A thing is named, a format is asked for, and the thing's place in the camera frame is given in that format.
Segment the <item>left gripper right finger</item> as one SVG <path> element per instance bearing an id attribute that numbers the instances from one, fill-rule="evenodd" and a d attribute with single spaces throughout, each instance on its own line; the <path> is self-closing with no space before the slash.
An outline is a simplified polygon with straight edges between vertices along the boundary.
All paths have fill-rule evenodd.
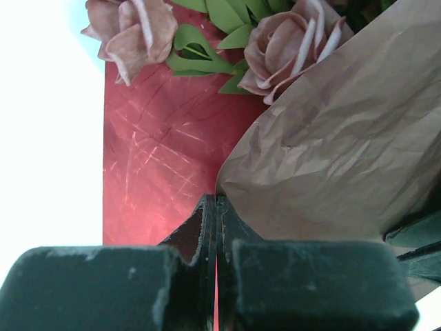
<path id="1" fill-rule="evenodd" d="M 411 330 L 419 314 L 391 249 L 368 241 L 270 241 L 217 202 L 221 330 Z"/>

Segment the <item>red wrapping paper sheet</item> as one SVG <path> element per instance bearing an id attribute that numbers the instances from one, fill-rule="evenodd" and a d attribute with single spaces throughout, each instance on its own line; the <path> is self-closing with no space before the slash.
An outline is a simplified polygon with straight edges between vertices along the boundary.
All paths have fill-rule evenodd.
<path id="1" fill-rule="evenodd" d="M 265 240 L 409 251 L 384 236 L 440 211 L 440 2 L 330 2 L 352 38 L 271 105 L 227 74 L 160 63 L 127 86 L 105 61 L 105 244 L 158 245 L 212 195 Z"/>

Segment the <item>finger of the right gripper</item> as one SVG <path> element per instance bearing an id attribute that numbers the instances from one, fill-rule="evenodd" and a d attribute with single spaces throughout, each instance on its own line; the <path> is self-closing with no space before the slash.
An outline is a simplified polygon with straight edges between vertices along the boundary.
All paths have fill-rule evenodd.
<path id="1" fill-rule="evenodd" d="M 440 211 L 401 225 L 384 239 L 396 248 L 409 249 L 398 256 L 409 277 L 440 282 Z"/>

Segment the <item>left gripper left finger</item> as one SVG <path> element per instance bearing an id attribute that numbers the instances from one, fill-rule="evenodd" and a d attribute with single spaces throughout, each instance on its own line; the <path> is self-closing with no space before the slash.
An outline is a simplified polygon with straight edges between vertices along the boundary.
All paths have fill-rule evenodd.
<path id="1" fill-rule="evenodd" d="M 158 245 L 40 247 L 1 286 L 2 330 L 212 330 L 216 202 Z"/>

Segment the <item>dusty pink flower stem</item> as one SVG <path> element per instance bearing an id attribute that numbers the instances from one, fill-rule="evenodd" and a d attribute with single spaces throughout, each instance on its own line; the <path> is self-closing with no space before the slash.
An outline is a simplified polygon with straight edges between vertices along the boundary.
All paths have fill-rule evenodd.
<path id="1" fill-rule="evenodd" d="M 330 1 L 87 1 L 82 34 L 130 85 L 146 66 L 178 77 L 227 74 L 224 94 L 271 105 L 353 36 Z"/>

